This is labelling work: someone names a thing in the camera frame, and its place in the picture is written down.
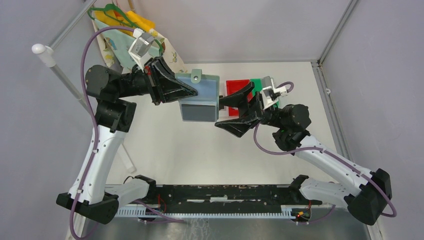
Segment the dark grey card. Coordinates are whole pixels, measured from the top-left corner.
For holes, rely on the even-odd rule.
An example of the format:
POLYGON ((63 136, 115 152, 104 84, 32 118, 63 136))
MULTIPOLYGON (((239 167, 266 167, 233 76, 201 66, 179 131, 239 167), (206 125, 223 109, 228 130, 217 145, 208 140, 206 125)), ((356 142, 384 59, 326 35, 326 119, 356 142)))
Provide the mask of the dark grey card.
POLYGON ((183 121, 215 122, 216 107, 213 105, 182 104, 180 106, 183 121))

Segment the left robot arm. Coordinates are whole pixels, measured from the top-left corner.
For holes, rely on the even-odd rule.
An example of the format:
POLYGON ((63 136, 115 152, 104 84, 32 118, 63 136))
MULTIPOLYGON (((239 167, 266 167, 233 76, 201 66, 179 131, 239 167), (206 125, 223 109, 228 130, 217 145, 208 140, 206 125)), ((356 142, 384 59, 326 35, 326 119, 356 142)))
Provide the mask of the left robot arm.
POLYGON ((83 74, 86 94, 97 100, 93 136, 83 166, 68 192, 56 203, 100 224, 108 224, 120 208, 137 200, 145 204, 157 198, 156 182, 144 176, 111 188, 106 187, 112 163, 130 130, 137 105, 127 97, 150 96, 155 105, 198 95, 178 80, 162 57, 149 59, 134 72, 121 74, 94 65, 83 74))

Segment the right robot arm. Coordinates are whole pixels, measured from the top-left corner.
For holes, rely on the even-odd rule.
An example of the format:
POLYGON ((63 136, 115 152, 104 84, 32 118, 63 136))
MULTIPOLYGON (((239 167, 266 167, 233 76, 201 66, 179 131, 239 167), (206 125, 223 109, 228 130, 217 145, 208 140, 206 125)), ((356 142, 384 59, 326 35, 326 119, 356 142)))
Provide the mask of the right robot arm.
POLYGON ((275 155, 295 156, 333 178, 333 182, 325 182, 299 175, 288 191, 293 203, 316 200, 339 206, 369 226, 381 216, 397 216, 392 203, 391 178, 386 171, 362 167, 322 144, 308 131, 312 121, 306 105, 278 107, 278 99, 294 89, 293 82, 275 85, 273 81, 263 81, 261 85, 262 89, 256 91, 255 84, 249 82, 240 90, 220 97, 219 104, 236 108, 238 118, 218 121, 215 126, 238 138, 249 130, 257 132, 260 125, 274 127, 272 137, 278 147, 275 155))

